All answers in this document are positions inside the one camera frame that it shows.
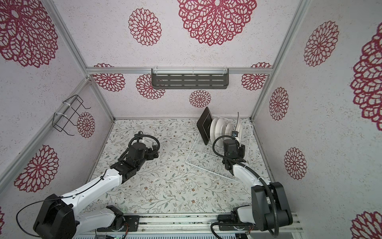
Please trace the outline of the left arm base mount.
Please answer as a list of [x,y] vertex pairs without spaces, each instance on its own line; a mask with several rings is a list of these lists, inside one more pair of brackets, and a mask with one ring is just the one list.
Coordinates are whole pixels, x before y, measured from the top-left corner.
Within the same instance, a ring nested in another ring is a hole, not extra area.
[[122,217],[117,217],[111,226],[106,228],[98,228],[96,231],[98,233],[100,232],[137,232],[138,225],[139,225],[140,216],[131,216],[131,215],[124,215],[123,219]]

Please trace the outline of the white square plate black rim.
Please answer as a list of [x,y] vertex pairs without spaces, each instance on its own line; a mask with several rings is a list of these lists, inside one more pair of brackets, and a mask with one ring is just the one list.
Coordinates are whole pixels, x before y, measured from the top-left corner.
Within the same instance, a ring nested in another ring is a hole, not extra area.
[[237,122],[236,122],[236,126],[235,126],[235,129],[233,131],[238,131],[239,132],[239,135],[238,135],[238,138],[235,138],[239,143],[241,143],[241,138],[242,138],[242,123],[241,123],[241,119],[240,119],[240,114],[237,113]]

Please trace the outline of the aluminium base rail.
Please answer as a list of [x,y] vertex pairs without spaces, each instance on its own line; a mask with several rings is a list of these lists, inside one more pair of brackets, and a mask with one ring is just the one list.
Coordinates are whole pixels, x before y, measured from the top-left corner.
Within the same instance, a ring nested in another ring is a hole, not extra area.
[[[129,223],[130,228],[127,235],[134,234],[196,234],[211,233],[210,225],[218,222],[218,216],[231,216],[230,213],[185,213],[185,214],[140,214],[138,223]],[[302,224],[296,213],[292,213],[293,223],[289,226],[281,227],[280,233],[303,233]],[[137,231],[130,229],[137,226]],[[126,229],[121,232],[97,232],[98,235],[118,235],[125,234]]]

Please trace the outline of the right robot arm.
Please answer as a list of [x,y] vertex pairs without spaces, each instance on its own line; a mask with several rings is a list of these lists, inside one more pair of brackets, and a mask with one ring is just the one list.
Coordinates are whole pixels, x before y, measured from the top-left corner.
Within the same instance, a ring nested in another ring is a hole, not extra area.
[[279,182],[263,179],[243,159],[244,145],[233,137],[223,141],[222,163],[227,171],[250,189],[251,205],[232,209],[230,219],[221,219],[234,227],[252,227],[269,231],[274,237],[281,227],[293,223],[292,212],[284,187]]

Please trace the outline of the white round plate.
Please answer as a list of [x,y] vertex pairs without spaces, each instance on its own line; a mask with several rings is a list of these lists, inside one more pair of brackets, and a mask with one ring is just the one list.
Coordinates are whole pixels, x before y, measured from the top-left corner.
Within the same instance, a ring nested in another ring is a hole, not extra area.
[[[215,127],[215,139],[225,135],[227,122],[224,119],[218,119]],[[216,141],[216,145],[218,147],[223,147],[223,138],[220,138]]]
[[233,132],[233,125],[231,123],[228,123],[225,129],[225,138],[224,139],[231,139]]
[[211,123],[211,126],[210,126],[210,142],[211,142],[211,144],[213,144],[213,142],[216,140],[215,129],[216,129],[216,125],[217,125],[218,120],[219,120],[219,118],[214,118],[212,123]]

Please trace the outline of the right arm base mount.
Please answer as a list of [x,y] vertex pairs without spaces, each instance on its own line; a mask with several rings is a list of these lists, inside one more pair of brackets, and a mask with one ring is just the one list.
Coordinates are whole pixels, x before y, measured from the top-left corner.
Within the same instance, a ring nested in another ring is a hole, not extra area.
[[254,224],[240,222],[237,218],[228,214],[217,216],[220,231],[251,231],[258,230]]

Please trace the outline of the dark grey wall shelf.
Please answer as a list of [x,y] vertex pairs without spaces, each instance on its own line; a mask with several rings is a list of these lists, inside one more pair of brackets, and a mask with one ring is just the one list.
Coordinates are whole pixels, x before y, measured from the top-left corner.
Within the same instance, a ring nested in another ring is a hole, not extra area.
[[156,90],[220,90],[229,86],[229,69],[151,69],[151,86]]

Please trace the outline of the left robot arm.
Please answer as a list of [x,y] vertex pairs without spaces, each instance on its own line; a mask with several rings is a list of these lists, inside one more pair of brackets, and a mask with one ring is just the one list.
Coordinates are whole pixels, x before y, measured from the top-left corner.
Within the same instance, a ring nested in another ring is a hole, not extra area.
[[146,161],[158,158],[159,149],[156,137],[135,134],[117,162],[98,178],[64,195],[52,194],[43,200],[33,230],[42,239],[71,239],[97,229],[122,231],[126,220],[115,206],[90,213],[82,211],[102,194],[134,177]]

